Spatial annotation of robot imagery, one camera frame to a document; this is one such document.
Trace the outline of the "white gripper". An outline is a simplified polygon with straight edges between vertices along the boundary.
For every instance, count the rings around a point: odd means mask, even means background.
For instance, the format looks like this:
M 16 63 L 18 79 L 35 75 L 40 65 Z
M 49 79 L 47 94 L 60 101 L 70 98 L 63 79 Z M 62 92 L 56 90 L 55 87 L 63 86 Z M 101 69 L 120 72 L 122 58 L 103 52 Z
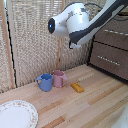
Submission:
M 73 49 L 73 48 L 80 48 L 81 45 L 77 45 L 75 43 L 72 43 L 71 41 L 69 41 L 69 49 Z

